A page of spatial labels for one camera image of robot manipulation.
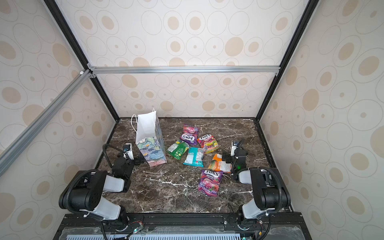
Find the white floral paper bag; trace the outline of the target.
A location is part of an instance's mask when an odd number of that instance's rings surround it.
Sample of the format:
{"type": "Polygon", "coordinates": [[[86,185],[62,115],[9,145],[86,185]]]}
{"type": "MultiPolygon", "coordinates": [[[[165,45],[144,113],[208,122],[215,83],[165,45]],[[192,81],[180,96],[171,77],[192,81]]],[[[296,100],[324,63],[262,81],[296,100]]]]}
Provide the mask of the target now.
{"type": "Polygon", "coordinates": [[[136,133],[136,146],[150,167],[167,163],[166,148],[157,111],[132,115],[131,126],[136,133]]]}

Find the orange Fox's candy bag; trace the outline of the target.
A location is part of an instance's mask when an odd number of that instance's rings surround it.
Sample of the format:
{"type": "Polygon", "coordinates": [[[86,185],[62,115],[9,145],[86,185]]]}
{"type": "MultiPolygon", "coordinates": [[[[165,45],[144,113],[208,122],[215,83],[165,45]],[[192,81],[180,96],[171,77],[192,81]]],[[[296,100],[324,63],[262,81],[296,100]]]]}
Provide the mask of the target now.
{"type": "Polygon", "coordinates": [[[223,161],[221,154],[215,154],[208,169],[215,172],[222,171],[223,173],[230,173],[232,165],[223,161]]]}

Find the purple Fox's berries bag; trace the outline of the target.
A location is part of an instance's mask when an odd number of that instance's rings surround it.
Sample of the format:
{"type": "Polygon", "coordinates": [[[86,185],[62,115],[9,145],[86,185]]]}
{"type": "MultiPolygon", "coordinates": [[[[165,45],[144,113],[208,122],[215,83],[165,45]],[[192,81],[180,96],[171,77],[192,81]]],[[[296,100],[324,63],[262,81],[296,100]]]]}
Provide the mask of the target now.
{"type": "Polygon", "coordinates": [[[223,171],[202,170],[198,190],[207,196],[217,197],[223,171]]]}

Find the green snack bag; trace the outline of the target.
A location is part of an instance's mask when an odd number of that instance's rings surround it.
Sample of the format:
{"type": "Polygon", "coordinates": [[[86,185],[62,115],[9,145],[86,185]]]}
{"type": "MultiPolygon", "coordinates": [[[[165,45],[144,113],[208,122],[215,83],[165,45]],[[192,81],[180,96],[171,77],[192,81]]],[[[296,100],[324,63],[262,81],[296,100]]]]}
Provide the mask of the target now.
{"type": "Polygon", "coordinates": [[[178,140],[168,147],[167,152],[175,159],[180,160],[189,148],[190,146],[186,142],[178,140]]]}

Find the red yellow Fox's candy bag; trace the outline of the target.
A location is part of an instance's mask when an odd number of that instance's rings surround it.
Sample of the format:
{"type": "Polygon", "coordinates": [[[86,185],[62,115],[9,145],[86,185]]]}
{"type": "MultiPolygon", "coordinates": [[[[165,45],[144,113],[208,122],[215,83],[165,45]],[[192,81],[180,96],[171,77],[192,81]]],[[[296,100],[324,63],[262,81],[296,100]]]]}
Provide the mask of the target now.
{"type": "Polygon", "coordinates": [[[201,148],[206,150],[207,154],[216,151],[220,147],[217,140],[211,134],[206,134],[198,138],[197,141],[201,148]]]}

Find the teal snack bag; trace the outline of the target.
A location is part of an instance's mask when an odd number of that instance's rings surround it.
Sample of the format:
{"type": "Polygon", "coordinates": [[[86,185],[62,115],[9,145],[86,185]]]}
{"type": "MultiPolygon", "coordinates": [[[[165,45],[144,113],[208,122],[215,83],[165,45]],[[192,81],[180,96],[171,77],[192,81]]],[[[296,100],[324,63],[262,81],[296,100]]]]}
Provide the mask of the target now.
{"type": "Polygon", "coordinates": [[[194,167],[204,167],[203,158],[206,153],[204,148],[190,147],[184,165],[194,167]]]}

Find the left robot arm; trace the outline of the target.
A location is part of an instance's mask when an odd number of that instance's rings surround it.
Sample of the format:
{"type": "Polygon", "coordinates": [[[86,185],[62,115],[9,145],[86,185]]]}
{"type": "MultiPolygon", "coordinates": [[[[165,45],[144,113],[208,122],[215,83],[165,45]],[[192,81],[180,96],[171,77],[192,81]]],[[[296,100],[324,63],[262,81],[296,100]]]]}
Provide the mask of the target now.
{"type": "Polygon", "coordinates": [[[103,193],[126,193],[132,183],[134,167],[144,160],[142,155],[132,160],[119,157],[112,166],[112,173],[96,169],[78,171],[60,195],[59,207],[85,218],[128,225],[126,209],[105,199],[103,193]]]}

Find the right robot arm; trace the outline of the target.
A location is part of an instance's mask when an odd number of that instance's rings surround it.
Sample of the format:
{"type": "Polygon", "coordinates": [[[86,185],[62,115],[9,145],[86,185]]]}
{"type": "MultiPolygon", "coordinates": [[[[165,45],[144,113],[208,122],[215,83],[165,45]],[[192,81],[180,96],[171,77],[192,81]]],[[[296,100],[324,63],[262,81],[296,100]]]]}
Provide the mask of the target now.
{"type": "Polygon", "coordinates": [[[238,210],[238,223],[260,219],[291,205],[291,196],[276,168],[246,166],[246,154],[223,153],[223,161],[231,165],[233,180],[252,186],[253,198],[238,210]]]}

